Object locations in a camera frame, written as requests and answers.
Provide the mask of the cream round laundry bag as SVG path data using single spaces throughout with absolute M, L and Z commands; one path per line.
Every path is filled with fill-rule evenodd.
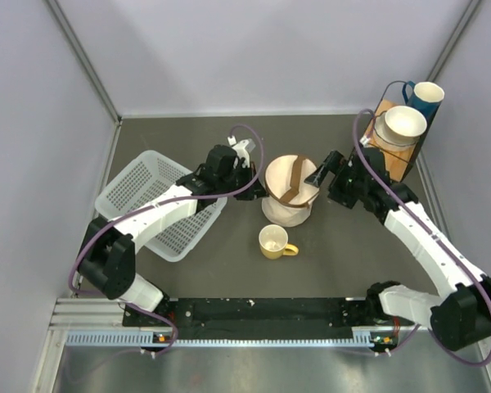
M 279 156 L 268 164 L 264 173 L 268 196 L 261 205 L 268 221 L 292 228 L 309 218 L 319 189 L 304 180 L 317 168 L 302 155 Z

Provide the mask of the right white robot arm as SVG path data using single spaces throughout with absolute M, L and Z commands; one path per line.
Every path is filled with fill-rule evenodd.
M 437 229 L 407 185 L 390 178 L 384 154 L 374 147 L 356 147 L 349 158 L 331 151 L 304 181 L 319 187 L 328 174 L 334 175 L 329 199 L 349 209 L 361 202 L 407 247 L 436 289 L 431 295 L 399 282 L 377 283 L 367 292 L 367 317 L 377 324 L 407 319 L 450 351 L 491 337 L 491 277 Z

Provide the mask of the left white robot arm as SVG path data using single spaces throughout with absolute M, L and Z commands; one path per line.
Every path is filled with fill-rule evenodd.
M 164 194 L 117 219 L 94 219 L 77 257 L 76 270 L 109 300 L 121 300 L 141 311 L 151 324 L 169 315 L 168 296 L 136 272 L 136 255 L 150 240 L 217 200 L 265 197 L 250 159 L 255 142 L 229 138 L 213 147 L 205 163 L 179 178 Z

